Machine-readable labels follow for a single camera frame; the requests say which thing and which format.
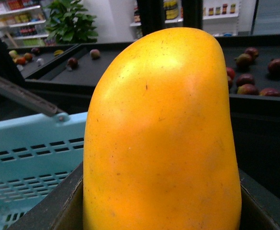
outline yellow mango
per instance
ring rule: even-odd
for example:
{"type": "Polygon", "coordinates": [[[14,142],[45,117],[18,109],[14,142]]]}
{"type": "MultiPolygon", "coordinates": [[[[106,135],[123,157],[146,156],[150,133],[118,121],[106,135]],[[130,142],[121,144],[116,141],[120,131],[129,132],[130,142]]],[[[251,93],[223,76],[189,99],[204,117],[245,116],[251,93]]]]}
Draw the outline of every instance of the yellow mango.
{"type": "Polygon", "coordinates": [[[237,230],[241,190],[222,49],[170,28],[132,43],[90,102],[84,230],[237,230]]]}

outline store shelf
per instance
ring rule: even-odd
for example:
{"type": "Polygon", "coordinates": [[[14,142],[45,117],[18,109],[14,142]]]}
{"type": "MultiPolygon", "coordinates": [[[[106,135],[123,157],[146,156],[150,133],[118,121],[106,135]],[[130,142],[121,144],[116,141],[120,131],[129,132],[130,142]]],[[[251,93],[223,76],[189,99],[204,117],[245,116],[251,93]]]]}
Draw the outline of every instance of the store shelf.
{"type": "Polygon", "coordinates": [[[228,19],[234,19],[234,18],[238,18],[239,13],[228,13],[228,14],[220,14],[220,15],[212,15],[212,16],[203,16],[203,20],[217,20],[217,19],[224,19],[224,18],[228,18],[228,19]]]}
{"type": "Polygon", "coordinates": [[[31,35],[31,36],[20,36],[20,37],[14,37],[14,40],[25,40],[25,39],[32,39],[32,38],[44,38],[48,37],[48,34],[37,34],[37,35],[31,35]]]}
{"type": "Polygon", "coordinates": [[[15,28],[15,27],[21,27],[21,26],[28,26],[28,25],[38,25],[38,24],[44,24],[45,22],[46,22],[46,20],[40,20],[40,21],[36,21],[36,22],[13,24],[13,25],[9,25],[9,27],[15,28]]]}
{"type": "MultiPolygon", "coordinates": [[[[220,15],[212,15],[212,16],[203,16],[203,20],[204,21],[209,21],[209,20],[223,20],[225,18],[228,19],[236,19],[238,18],[239,14],[238,13],[230,13],[230,14],[220,14],[220,15]]],[[[166,24],[169,23],[180,23],[183,22],[183,18],[175,18],[175,19],[171,19],[171,20],[165,20],[166,24]]],[[[131,23],[130,26],[140,26],[141,23],[131,23]]]]}
{"type": "Polygon", "coordinates": [[[183,22],[183,18],[175,18],[175,19],[171,19],[171,20],[165,20],[166,24],[170,24],[170,23],[180,23],[183,22]]]}
{"type": "Polygon", "coordinates": [[[131,23],[130,26],[140,26],[141,23],[131,23]]]}
{"type": "Polygon", "coordinates": [[[36,9],[39,9],[39,8],[41,8],[40,5],[38,5],[38,6],[32,6],[32,7],[26,7],[26,8],[22,8],[22,9],[19,9],[19,10],[8,11],[8,12],[5,12],[5,13],[0,13],[0,17],[1,17],[1,16],[10,15],[10,14],[15,14],[15,13],[21,13],[21,12],[26,12],[26,11],[32,11],[32,10],[36,10],[36,9]]]}

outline green leaves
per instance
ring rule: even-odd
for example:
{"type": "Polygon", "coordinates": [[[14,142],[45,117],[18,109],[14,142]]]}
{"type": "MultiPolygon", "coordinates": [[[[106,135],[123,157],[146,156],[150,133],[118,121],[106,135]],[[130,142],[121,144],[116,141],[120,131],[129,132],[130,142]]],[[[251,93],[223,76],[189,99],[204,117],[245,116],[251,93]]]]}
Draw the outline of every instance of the green leaves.
{"type": "Polygon", "coordinates": [[[58,44],[97,42],[98,34],[92,26],[95,15],[83,14],[87,9],[81,0],[54,0],[47,8],[51,9],[46,29],[50,32],[48,39],[56,38],[58,44]]]}

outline metal basket handle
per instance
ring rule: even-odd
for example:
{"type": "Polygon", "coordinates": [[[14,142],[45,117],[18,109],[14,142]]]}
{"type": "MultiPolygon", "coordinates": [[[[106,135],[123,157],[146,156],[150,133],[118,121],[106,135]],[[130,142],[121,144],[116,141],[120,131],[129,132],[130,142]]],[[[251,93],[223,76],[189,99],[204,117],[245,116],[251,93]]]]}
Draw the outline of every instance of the metal basket handle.
{"type": "Polygon", "coordinates": [[[47,116],[65,113],[56,105],[2,77],[0,77],[0,95],[47,116]]]}

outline yellow fruit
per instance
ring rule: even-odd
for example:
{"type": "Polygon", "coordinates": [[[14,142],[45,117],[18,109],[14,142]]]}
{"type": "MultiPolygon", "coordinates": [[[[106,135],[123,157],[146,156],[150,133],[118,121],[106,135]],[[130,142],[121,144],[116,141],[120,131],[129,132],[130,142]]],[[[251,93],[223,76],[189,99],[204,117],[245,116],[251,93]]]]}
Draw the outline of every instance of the yellow fruit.
{"type": "Polygon", "coordinates": [[[84,230],[238,230],[241,190],[224,55],[170,28],[127,47],[90,102],[84,230]]]}
{"type": "Polygon", "coordinates": [[[63,54],[63,53],[64,53],[63,50],[58,49],[58,50],[56,50],[56,51],[54,52],[54,56],[57,57],[58,55],[63,54]]]}

